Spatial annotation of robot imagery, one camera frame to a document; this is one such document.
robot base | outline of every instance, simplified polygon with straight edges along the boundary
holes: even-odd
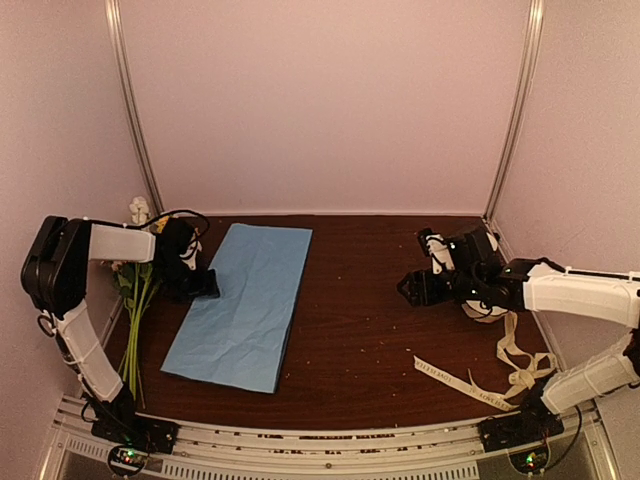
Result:
[[[171,454],[178,436],[178,428],[178,425],[173,422],[136,415],[133,421],[133,429],[136,432],[148,434],[148,439],[146,437],[141,438],[128,443],[127,446],[142,452],[149,452],[149,445],[153,445],[153,451],[149,453]],[[104,422],[94,423],[91,428],[91,434],[114,443],[123,443],[122,431],[111,429]]]
[[[478,430],[484,451],[488,453],[560,435],[564,432],[564,425],[557,415],[548,412],[532,415],[531,412],[525,411],[483,420],[478,424]]]

flower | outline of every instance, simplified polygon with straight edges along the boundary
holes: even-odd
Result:
[[[149,220],[149,204],[144,197],[135,197],[129,204],[129,211],[134,225],[143,225]]]

metal frame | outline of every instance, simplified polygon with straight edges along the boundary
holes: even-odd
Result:
[[[502,148],[500,164],[496,172],[496,178],[493,182],[491,195],[487,208],[484,212],[484,218],[489,223],[493,220],[496,208],[504,189],[505,180],[513,155],[515,153],[518,135],[524,119],[524,108],[531,91],[531,82],[533,73],[538,60],[538,52],[540,50],[540,38],[542,37],[542,23],[544,20],[544,0],[531,0],[529,8],[529,23],[527,25],[527,33],[524,41],[524,50],[522,52],[522,63],[520,65],[520,75],[518,77],[518,86],[516,96],[511,111],[511,119],[509,120],[509,129]]]
[[[124,32],[122,30],[122,20],[120,18],[120,0],[105,0],[105,8],[107,13],[107,24],[109,26],[109,35],[113,44],[113,52],[116,57],[116,65],[120,76],[120,86],[124,96],[124,104],[127,109],[127,120],[131,137],[135,147],[140,170],[144,179],[147,192],[151,200],[151,206],[154,213],[159,214],[164,211],[162,197],[158,182],[153,174],[149,152],[142,134],[142,125],[140,124],[140,115],[136,106],[136,99],[133,95],[133,84],[131,81],[131,73],[129,71],[129,61],[127,59],[127,51],[124,42]]]
[[[80,417],[82,407],[80,399],[62,399],[38,478],[61,478],[66,453],[106,461],[112,444],[91,436],[90,424]],[[582,411],[583,432],[599,480],[617,480],[597,409],[588,403]],[[91,410],[87,418],[92,418]],[[479,461],[508,453],[484,453],[478,421],[345,431],[263,430],[177,421],[180,430],[174,453],[153,455],[144,471],[174,480],[474,480],[480,478]],[[563,422],[562,437],[574,435],[577,415],[564,415]]]

metal pole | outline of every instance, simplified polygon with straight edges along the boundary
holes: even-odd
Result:
[[[147,151],[147,145],[145,144],[144,135],[142,134],[142,125],[140,124],[138,108],[133,95],[133,84],[131,82],[131,73],[129,71],[129,62],[127,60],[127,51],[124,43],[124,32],[122,30],[122,21],[120,19],[120,1],[105,0],[105,7],[109,34],[111,36],[113,52],[116,56],[116,65],[120,76],[120,86],[122,87],[124,103],[127,109],[127,119],[129,129],[131,131],[131,137],[133,139],[133,145],[136,151],[136,156],[138,157],[138,163],[140,164],[140,170],[142,171],[142,177],[144,179],[145,186],[147,187],[147,193],[150,197],[151,207],[155,214],[159,214],[164,211],[164,205],[162,203],[162,197],[160,196],[158,183],[155,175],[153,174],[151,161],[149,160],[149,152]]]
[[[524,118],[524,107],[531,90],[531,82],[535,71],[536,62],[538,60],[538,52],[540,50],[540,38],[542,36],[542,22],[544,18],[544,0],[531,0],[529,8],[529,23],[527,25],[527,34],[525,36],[524,50],[522,52],[522,64],[520,65],[520,76],[518,78],[518,86],[516,96],[511,111],[511,119],[509,121],[509,129],[505,138],[500,164],[496,173],[496,178],[491,189],[491,195],[487,208],[484,212],[484,219],[489,224],[495,216],[498,201],[504,189],[505,180],[513,155],[515,153],[518,135]]]

white flower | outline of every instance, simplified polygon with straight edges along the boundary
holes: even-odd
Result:
[[[129,205],[129,211],[134,225],[142,225],[149,220],[149,205],[144,197],[135,197]]]
[[[121,262],[119,260],[111,262],[111,270],[117,272],[118,270],[120,270],[120,267],[122,267],[122,265],[124,265],[124,262]]]

